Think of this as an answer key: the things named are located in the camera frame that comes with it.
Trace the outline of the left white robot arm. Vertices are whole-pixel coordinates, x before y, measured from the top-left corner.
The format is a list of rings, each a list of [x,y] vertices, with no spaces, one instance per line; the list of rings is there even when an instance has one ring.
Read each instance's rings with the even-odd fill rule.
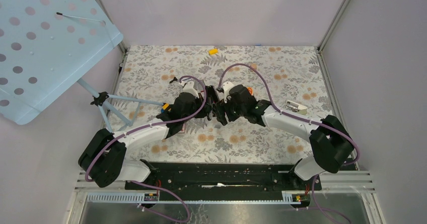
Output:
[[[79,157],[87,179],[104,188],[115,181],[137,181],[143,189],[156,184],[156,176],[143,161],[129,158],[132,150],[178,134],[192,118],[210,118],[213,100],[207,89],[196,90],[193,81],[184,84],[173,104],[164,104],[151,122],[129,130],[99,130]]]

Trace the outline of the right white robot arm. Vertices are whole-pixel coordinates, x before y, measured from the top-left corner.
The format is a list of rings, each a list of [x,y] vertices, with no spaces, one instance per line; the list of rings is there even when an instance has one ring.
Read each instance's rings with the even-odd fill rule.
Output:
[[[224,93],[217,103],[217,120],[222,125],[243,117],[252,124],[281,129],[310,143],[312,154],[297,161],[289,175],[294,189],[303,189],[309,179],[323,172],[337,173],[354,149],[335,116],[311,120],[289,110],[280,111],[271,101],[257,101],[247,87],[231,82],[223,83],[219,90]]]

